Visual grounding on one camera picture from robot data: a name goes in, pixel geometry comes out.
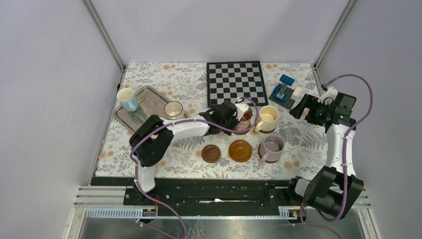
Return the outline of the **brown wooden coaster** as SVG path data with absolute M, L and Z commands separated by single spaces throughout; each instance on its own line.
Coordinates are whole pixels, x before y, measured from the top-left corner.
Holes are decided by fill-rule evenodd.
M 253 149 L 245 140 L 236 140 L 229 146 L 228 154 L 235 162 L 242 163 L 252 157 Z
M 214 129 L 211 134 L 216 135 L 216 134 L 219 134 L 220 132 L 222 132 L 222 130 L 218 128 L 218 129 Z
M 260 124 L 255 126 L 255 131 L 260 133 L 272 133 L 276 129 L 276 127 L 276 124 Z
M 245 135 L 245 134 L 247 134 L 249 131 L 250 131 L 250 129 L 245 129 L 245 130 L 236 130 L 236 131 L 234 132 L 234 134 L 237 134 L 237 135 Z
M 258 148 L 258 155 L 262 163 L 275 163 L 280 160 L 282 151 L 272 152 L 266 149 L 263 145 Z

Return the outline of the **pink enamel mug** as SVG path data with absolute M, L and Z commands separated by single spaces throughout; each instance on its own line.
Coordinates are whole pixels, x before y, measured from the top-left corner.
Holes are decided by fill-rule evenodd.
M 252 115 L 253 115 L 252 109 L 249 108 L 248 111 L 246 111 L 244 113 L 242 119 L 240 120 L 240 122 L 236 126 L 235 130 L 236 131 L 243 131 L 243 130 L 246 130 L 249 127 L 251 127 L 250 122 L 251 122 Z

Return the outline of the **cream yellow mug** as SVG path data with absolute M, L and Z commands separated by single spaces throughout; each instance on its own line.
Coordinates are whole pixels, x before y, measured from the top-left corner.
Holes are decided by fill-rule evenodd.
M 256 125 L 270 124 L 274 125 L 278 123 L 279 111 L 273 106 L 263 106 L 259 110 L 259 120 Z

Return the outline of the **dark walnut coaster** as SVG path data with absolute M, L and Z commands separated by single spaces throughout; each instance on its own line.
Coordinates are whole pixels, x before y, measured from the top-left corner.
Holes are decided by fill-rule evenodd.
M 202 159 L 207 163 L 216 163 L 221 158 L 220 148 L 216 145 L 207 145 L 201 151 Z

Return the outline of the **white black-rimmed enamel mug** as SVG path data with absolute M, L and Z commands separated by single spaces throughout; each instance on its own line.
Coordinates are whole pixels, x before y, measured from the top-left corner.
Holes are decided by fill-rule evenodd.
M 169 120 L 179 120 L 185 118 L 183 106 L 178 101 L 168 102 L 164 107 L 164 113 L 166 118 Z

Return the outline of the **lavender ceramic mug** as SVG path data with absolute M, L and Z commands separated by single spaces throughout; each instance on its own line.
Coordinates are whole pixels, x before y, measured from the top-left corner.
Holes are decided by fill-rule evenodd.
M 282 151 L 282 155 L 285 148 L 284 140 L 275 134 L 266 136 L 260 145 L 263 145 L 266 149 L 272 152 Z

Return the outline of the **light blue mug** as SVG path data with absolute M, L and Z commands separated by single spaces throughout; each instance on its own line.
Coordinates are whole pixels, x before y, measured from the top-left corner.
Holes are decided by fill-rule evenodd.
M 118 91 L 117 100 L 128 112 L 134 112 L 138 109 L 139 103 L 134 91 L 130 88 L 124 88 Z

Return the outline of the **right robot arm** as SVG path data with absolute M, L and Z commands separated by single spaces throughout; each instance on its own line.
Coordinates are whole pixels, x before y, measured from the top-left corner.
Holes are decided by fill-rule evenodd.
M 356 98 L 344 93 L 323 100 L 305 94 L 289 113 L 299 119 L 309 109 L 305 120 L 324 126 L 328 143 L 326 165 L 312 180 L 300 176 L 289 181 L 285 197 L 288 203 L 313 207 L 333 219 L 343 219 L 364 189 L 352 164 L 352 141 L 356 120 L 351 118 Z

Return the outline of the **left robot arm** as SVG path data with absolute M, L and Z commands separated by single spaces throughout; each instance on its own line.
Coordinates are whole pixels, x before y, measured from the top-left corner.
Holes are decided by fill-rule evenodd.
M 162 119 L 151 115 L 129 139 L 129 157 L 135 163 L 135 198 L 144 205 L 154 200 L 155 165 L 173 141 L 235 131 L 250 107 L 245 102 L 223 102 L 217 108 L 185 119 Z

